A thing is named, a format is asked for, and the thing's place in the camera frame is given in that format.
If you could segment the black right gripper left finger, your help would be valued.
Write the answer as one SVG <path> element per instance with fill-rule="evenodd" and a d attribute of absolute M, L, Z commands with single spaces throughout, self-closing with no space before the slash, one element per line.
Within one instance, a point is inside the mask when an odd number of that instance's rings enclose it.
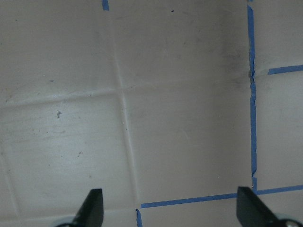
<path fill-rule="evenodd" d="M 91 189 L 71 222 L 71 227 L 101 227 L 104 220 L 102 189 Z"/>

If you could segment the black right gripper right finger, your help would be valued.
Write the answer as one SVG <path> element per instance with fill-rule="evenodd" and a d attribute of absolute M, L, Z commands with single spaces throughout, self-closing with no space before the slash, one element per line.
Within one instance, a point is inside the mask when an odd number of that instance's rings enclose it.
<path fill-rule="evenodd" d="M 279 219 L 249 188 L 238 187 L 236 216 L 242 227 L 287 227 L 289 219 Z"/>

